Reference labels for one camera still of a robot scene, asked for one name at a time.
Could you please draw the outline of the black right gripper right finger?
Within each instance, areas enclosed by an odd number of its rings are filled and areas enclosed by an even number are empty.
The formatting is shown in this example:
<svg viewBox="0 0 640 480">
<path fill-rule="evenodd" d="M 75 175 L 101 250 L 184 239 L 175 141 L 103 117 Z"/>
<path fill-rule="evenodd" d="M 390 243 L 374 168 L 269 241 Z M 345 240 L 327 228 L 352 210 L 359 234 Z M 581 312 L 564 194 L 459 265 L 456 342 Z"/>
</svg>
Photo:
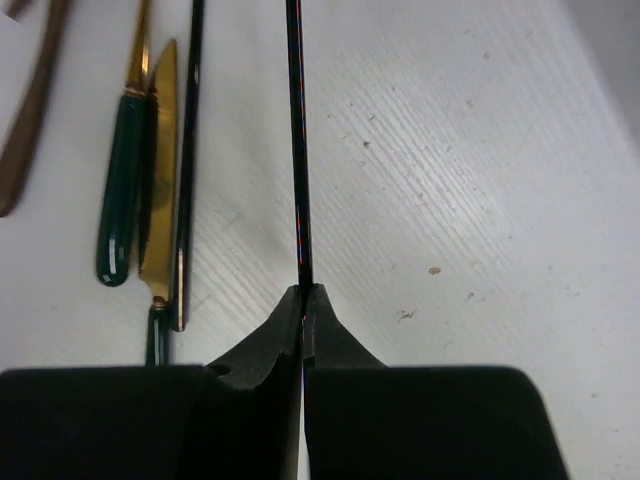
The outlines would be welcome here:
<svg viewBox="0 0 640 480">
<path fill-rule="evenodd" d="M 504 366 L 389 367 L 307 301 L 305 435 L 314 479 L 564 479 L 542 398 Z"/>
</svg>

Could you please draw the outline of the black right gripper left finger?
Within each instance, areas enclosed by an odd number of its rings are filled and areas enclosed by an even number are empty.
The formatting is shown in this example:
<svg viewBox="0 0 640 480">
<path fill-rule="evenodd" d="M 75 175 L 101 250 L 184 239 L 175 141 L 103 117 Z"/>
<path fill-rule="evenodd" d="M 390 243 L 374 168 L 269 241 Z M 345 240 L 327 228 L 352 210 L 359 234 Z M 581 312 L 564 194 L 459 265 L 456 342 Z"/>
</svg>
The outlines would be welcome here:
<svg viewBox="0 0 640 480">
<path fill-rule="evenodd" d="M 293 479 L 301 293 L 207 365 L 9 370 L 5 479 Z"/>
</svg>

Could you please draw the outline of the black chopstick long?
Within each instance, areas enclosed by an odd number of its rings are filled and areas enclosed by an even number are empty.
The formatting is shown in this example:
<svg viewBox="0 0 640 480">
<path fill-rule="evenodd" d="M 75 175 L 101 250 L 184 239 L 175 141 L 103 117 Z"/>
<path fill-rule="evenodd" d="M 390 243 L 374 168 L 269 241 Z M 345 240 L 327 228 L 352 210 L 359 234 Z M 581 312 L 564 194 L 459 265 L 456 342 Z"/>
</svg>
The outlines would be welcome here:
<svg viewBox="0 0 640 480">
<path fill-rule="evenodd" d="M 285 3 L 298 284 L 302 296 L 302 312 L 303 316 L 306 316 L 307 299 L 313 286 L 313 261 L 305 116 L 302 12 L 300 0 L 286 0 Z"/>
</svg>

